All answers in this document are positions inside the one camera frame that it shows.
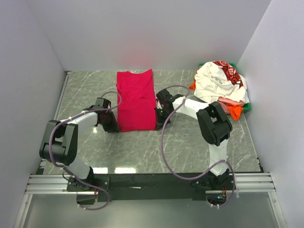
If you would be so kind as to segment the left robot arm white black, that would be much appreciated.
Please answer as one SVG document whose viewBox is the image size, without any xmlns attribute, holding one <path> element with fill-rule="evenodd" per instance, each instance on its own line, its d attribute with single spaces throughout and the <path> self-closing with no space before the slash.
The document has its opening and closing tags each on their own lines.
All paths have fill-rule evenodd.
<svg viewBox="0 0 304 228">
<path fill-rule="evenodd" d="M 87 128 L 101 125 L 104 131 L 116 133 L 119 127 L 112 108 L 92 106 L 65 120 L 50 120 L 47 123 L 39 149 L 39 155 L 54 166 L 64 169 L 78 181 L 85 191 L 95 185 L 93 168 L 78 156 L 78 136 Z"/>
</svg>

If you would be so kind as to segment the magenta red t shirt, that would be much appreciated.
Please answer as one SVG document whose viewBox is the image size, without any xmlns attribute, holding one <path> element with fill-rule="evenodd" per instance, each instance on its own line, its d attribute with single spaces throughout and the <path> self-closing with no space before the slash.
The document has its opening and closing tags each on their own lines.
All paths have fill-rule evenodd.
<svg viewBox="0 0 304 228">
<path fill-rule="evenodd" d="M 153 71 L 118 72 L 116 88 L 117 122 L 121 132 L 153 131 L 156 129 L 156 97 Z"/>
</svg>

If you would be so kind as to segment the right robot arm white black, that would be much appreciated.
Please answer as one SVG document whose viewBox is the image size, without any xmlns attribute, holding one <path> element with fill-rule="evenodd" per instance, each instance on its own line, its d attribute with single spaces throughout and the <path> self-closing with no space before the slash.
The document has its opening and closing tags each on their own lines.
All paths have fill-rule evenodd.
<svg viewBox="0 0 304 228">
<path fill-rule="evenodd" d="M 232 124 L 218 102 L 201 103 L 186 98 L 180 94 L 157 94 L 158 104 L 156 109 L 157 124 L 162 125 L 161 130 L 161 155 L 169 171 L 177 178 L 187 181 L 197 181 L 202 186 L 220 189 L 228 180 L 232 166 L 227 162 L 227 146 Z M 203 139 L 209 145 L 209 168 L 195 177 L 183 177 L 175 173 L 169 166 L 163 147 L 164 130 L 174 113 L 185 114 L 198 121 Z"/>
</svg>

